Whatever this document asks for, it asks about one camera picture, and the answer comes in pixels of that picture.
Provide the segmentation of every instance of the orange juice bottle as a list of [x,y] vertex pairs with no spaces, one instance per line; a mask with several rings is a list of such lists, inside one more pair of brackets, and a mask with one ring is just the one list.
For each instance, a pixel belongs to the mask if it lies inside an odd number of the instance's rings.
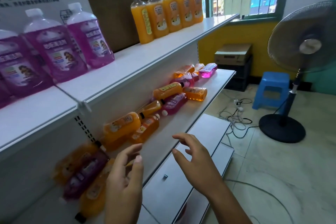
[[155,38],[169,34],[162,0],[148,0],[147,11]]
[[141,0],[133,0],[131,12],[141,44],[147,44],[154,40],[151,23],[149,22],[146,3]]
[[204,66],[204,64],[202,64],[202,63],[198,63],[198,64],[196,64],[196,65],[195,65],[195,71],[194,71],[194,73],[199,74],[199,71],[200,71],[203,67],[205,67],[205,66]]
[[110,146],[116,140],[134,132],[140,125],[141,122],[136,112],[130,112],[114,122],[105,124],[103,146],[105,146],[106,150],[110,151]]
[[106,180],[109,176],[114,158],[111,158],[105,165],[104,169],[99,173],[94,182],[80,197],[80,212],[75,219],[84,223],[87,218],[97,216],[104,210],[106,198]]
[[182,87],[184,87],[184,83],[182,82],[173,82],[171,84],[168,84],[162,88],[156,89],[153,91],[153,97],[157,100],[161,100],[161,102],[164,104],[164,99],[168,98],[175,94],[182,93]]
[[202,0],[190,0],[192,10],[192,20],[194,23],[203,21]]
[[61,185],[65,185],[69,178],[82,167],[98,151],[98,147],[93,143],[84,143],[69,155],[56,163],[52,177]]
[[178,0],[163,0],[163,9],[166,13],[169,32],[175,32],[182,29],[182,23],[179,14]]
[[183,93],[186,94],[187,99],[203,101],[208,94],[208,90],[206,88],[187,87],[183,89]]
[[186,65],[184,67],[181,67],[179,70],[177,70],[174,73],[174,78],[179,78],[181,76],[183,76],[186,73],[192,73],[195,71],[195,66],[194,65]]
[[144,143],[159,127],[160,115],[148,116],[141,122],[141,126],[130,137],[129,141],[133,144]]
[[180,10],[180,18],[184,28],[190,27],[194,24],[193,15],[191,13],[190,0],[177,0],[178,8]]
[[141,120],[143,120],[145,117],[151,115],[152,113],[155,113],[160,109],[161,109],[161,102],[159,100],[155,100],[152,103],[146,105],[144,108],[141,108],[138,111],[138,116]]

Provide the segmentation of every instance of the floor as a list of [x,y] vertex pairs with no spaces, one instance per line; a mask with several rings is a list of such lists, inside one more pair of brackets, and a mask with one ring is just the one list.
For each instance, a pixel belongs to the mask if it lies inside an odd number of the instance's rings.
[[[223,90],[206,113],[218,117],[235,111],[233,99],[254,99],[257,85],[245,92]],[[336,223],[336,96],[298,92],[290,116],[306,129],[306,137],[297,144],[284,144],[265,136],[259,128],[249,129],[243,139],[229,135],[234,148],[224,179],[253,224],[335,224]],[[258,125],[258,120],[275,109],[252,109],[243,105],[243,117]],[[234,130],[237,136],[245,131]],[[223,143],[229,145],[228,137]],[[203,224],[217,224],[209,209]]]

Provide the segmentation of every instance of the right hand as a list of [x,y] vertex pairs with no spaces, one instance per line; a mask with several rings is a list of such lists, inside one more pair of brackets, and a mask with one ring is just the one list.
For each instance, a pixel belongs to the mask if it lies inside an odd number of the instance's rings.
[[222,176],[218,172],[208,150],[194,135],[179,133],[173,135],[180,143],[188,146],[185,152],[192,156],[191,161],[176,149],[172,150],[173,156],[184,172],[188,182],[208,199],[213,196],[218,187],[223,184]]

